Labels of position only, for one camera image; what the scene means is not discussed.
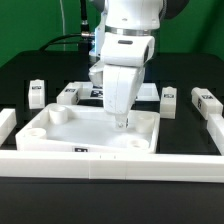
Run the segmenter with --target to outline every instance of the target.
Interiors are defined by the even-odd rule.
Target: black table
[[[0,109],[16,108],[14,135],[38,112],[28,108],[30,80],[46,80],[47,103],[71,81],[89,81],[88,56],[27,51],[0,69]],[[219,155],[206,121],[191,103],[194,87],[208,88],[224,103],[224,63],[207,54],[161,54],[145,82],[177,88],[175,120],[161,119],[157,153]],[[102,106],[99,101],[83,104]],[[133,109],[159,112],[159,103]],[[208,183],[0,178],[1,223],[223,223],[224,185]]]

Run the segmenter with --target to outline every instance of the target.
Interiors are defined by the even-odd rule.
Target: label sticker
[[[39,90],[39,89],[41,89],[41,86],[32,86],[32,89],[33,90]]]
[[[174,98],[173,94],[164,94],[164,98]]]
[[[101,91],[101,90],[93,90],[91,92],[90,97],[103,98],[103,91]]]
[[[67,93],[74,93],[75,89],[66,89],[65,92],[67,92]]]
[[[100,86],[93,86],[93,89],[103,89],[103,87],[100,87]]]
[[[84,149],[84,148],[73,148],[73,152],[88,152],[88,149]]]
[[[206,99],[206,100],[211,100],[211,99],[213,99],[213,97],[212,97],[211,95],[201,95],[201,97],[202,97],[203,99]]]

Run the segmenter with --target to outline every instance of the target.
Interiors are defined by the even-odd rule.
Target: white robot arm
[[[125,128],[128,112],[154,52],[151,31],[160,27],[163,0],[106,0],[106,30],[101,49],[104,109]]]

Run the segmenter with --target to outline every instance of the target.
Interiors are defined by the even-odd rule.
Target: green background
[[[79,32],[79,0],[63,0],[63,5],[66,33]],[[89,3],[87,8],[94,31],[100,15]],[[224,59],[223,12],[223,0],[190,0],[180,15],[161,24],[159,52],[205,52]],[[0,66],[62,34],[59,0],[0,1]]]

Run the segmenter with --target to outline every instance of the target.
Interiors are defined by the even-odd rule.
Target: black label
[[[206,100],[211,100],[213,99],[213,97],[211,95],[202,95],[201,96],[203,99],[206,99]]]
[[[74,152],[88,152],[88,149],[83,149],[83,148],[74,148]]]
[[[101,91],[101,90],[93,90],[91,92],[90,97],[102,98],[103,97],[103,91]]]
[[[201,99],[198,99],[198,109],[201,110]]]
[[[41,89],[41,86],[32,86],[32,89],[33,90],[39,90],[39,89]]]
[[[67,93],[74,93],[75,89],[66,89],[65,92],[67,92]]]
[[[164,94],[164,98],[174,98],[173,94]]]
[[[133,41],[131,40],[119,40],[118,41],[119,44],[128,44],[128,45],[132,45]]]
[[[100,87],[100,86],[93,86],[93,89],[103,89],[103,87]]]

